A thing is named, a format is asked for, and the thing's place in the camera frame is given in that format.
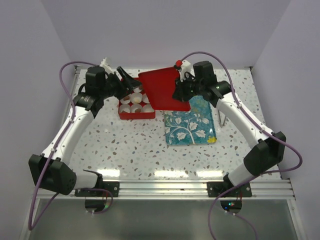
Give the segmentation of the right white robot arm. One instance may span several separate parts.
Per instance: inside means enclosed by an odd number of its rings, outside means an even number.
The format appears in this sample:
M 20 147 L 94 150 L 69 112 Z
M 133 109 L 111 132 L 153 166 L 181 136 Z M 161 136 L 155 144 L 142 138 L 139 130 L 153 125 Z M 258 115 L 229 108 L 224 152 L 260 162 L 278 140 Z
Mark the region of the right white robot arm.
M 286 136 L 282 132 L 275 133 L 259 121 L 238 100 L 230 83 L 218 81 L 209 61 L 191 64 L 178 60 L 174 68 L 179 77 L 175 80 L 173 99 L 187 102 L 194 96 L 203 97 L 235 125 L 250 147 L 243 163 L 223 177 L 221 186 L 216 188 L 219 193 L 235 196 L 241 190 L 240 184 L 258 177 L 283 160 L 285 147 L 282 142 L 286 141 Z

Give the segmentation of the red box lid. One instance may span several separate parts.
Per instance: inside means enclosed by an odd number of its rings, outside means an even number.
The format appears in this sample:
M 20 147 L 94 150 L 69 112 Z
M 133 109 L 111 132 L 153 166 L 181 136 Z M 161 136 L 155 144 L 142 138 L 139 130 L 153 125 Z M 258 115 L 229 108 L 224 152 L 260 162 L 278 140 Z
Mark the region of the red box lid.
M 189 102 L 181 102 L 173 98 L 176 79 L 180 77 L 174 67 L 144 71 L 138 74 L 138 80 L 154 110 L 188 112 Z

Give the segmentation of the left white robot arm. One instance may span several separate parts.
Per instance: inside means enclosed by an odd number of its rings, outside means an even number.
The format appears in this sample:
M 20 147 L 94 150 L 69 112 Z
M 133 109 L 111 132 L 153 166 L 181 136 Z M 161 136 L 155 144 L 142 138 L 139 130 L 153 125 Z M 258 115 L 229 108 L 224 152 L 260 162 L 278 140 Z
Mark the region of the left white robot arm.
M 140 86 L 141 83 L 120 66 L 110 73 L 101 66 L 89 67 L 85 83 L 72 98 L 71 109 L 61 129 L 41 154 L 33 154 L 28 161 L 35 189 L 62 195 L 86 189 L 92 196 L 101 195 L 104 190 L 102 175 L 91 170 L 75 173 L 69 167 L 71 156 L 83 133 L 103 108 L 104 101 L 110 97 L 121 100 Z

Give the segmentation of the metal tweezers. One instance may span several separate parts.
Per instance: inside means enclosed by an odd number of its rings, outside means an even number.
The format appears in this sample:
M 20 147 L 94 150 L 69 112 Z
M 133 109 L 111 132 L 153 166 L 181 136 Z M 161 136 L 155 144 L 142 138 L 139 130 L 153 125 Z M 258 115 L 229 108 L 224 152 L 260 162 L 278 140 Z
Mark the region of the metal tweezers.
M 220 111 L 217 110 L 218 124 L 222 128 L 226 125 L 227 117 Z

